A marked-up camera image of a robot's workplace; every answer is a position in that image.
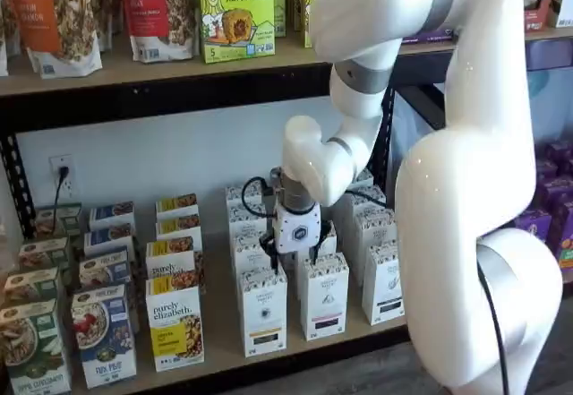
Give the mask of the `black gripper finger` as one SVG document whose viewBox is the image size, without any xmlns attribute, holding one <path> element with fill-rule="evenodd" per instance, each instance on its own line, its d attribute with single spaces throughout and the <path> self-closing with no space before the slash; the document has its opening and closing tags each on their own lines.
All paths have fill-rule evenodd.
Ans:
<svg viewBox="0 0 573 395">
<path fill-rule="evenodd" d="M 330 220 L 321 222 L 321 231 L 317 245 L 312 247 L 312 264 L 322 256 L 331 255 L 336 252 L 336 231 L 333 229 Z"/>
<path fill-rule="evenodd" d="M 270 266 L 278 275 L 278 251 L 275 245 L 274 231 L 268 230 L 261 236 L 261 248 L 270 258 Z"/>
</svg>

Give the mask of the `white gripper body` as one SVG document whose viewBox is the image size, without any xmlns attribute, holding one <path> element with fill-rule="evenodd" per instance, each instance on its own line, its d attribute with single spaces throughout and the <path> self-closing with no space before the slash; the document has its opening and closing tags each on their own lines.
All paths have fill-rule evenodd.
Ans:
<svg viewBox="0 0 573 395">
<path fill-rule="evenodd" d="M 273 219 L 275 246 L 279 253 L 299 252 L 316 246 L 321 236 L 321 206 L 315 203 L 305 214 L 293 213 L 280 202 Z"/>
</svg>

